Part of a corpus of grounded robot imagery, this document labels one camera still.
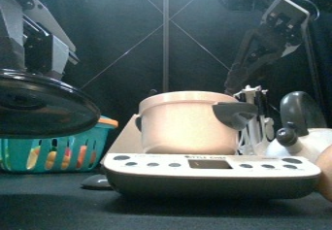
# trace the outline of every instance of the kettle handle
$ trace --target kettle handle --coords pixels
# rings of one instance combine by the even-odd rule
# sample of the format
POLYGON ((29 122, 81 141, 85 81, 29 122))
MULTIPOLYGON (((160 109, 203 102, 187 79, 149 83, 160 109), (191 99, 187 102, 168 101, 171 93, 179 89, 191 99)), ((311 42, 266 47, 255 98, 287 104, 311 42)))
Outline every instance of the kettle handle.
POLYGON ((327 128, 321 107, 305 91, 287 94, 280 101, 283 126, 295 125, 298 136, 310 134, 309 128, 327 128))
POLYGON ((214 105, 215 116, 228 127, 240 131, 250 120, 258 116, 258 106, 246 102, 220 102, 214 105))

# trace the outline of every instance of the countertop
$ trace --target countertop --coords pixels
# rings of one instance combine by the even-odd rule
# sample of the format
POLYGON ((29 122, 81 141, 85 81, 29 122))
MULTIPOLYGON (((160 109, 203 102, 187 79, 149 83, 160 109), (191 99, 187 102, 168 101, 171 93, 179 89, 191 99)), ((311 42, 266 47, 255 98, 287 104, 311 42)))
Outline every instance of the countertop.
POLYGON ((126 198, 84 189, 94 173, 0 173, 2 230, 331 229, 332 203, 318 193, 288 200, 126 198))

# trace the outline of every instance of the robotic arm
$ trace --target robotic arm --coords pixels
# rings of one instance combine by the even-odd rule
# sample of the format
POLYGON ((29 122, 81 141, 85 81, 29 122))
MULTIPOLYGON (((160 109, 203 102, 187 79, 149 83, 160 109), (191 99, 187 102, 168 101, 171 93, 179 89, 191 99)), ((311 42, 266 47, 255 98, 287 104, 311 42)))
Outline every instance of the robotic arm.
MULTIPOLYGON (((254 9, 260 0, 220 0, 238 11, 254 9)), ((292 53, 303 43, 311 17, 319 11, 332 12, 332 0, 271 0, 262 25, 250 30, 232 64, 226 83, 227 94, 235 94, 264 65, 292 53)))

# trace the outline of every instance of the electric kettle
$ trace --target electric kettle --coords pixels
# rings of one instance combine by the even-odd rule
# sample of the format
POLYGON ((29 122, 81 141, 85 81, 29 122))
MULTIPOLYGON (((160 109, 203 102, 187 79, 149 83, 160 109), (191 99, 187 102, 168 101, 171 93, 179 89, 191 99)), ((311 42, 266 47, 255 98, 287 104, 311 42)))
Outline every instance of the electric kettle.
POLYGON ((280 102, 283 128, 267 148, 267 156, 305 156, 315 162, 332 145, 332 129, 327 128, 321 107, 305 91, 287 94, 280 102))

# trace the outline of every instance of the kitchen appliance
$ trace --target kitchen appliance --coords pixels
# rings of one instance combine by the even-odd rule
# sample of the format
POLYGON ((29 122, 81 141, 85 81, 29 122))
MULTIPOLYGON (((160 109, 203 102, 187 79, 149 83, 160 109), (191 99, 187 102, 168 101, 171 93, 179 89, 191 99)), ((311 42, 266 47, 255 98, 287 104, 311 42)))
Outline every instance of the kitchen appliance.
POLYGON ((321 170, 303 157, 110 153, 112 187, 129 196, 301 198, 321 170))
POLYGON ((256 105, 222 93, 179 91, 151 96, 108 152, 236 154, 239 130, 256 115, 256 105))

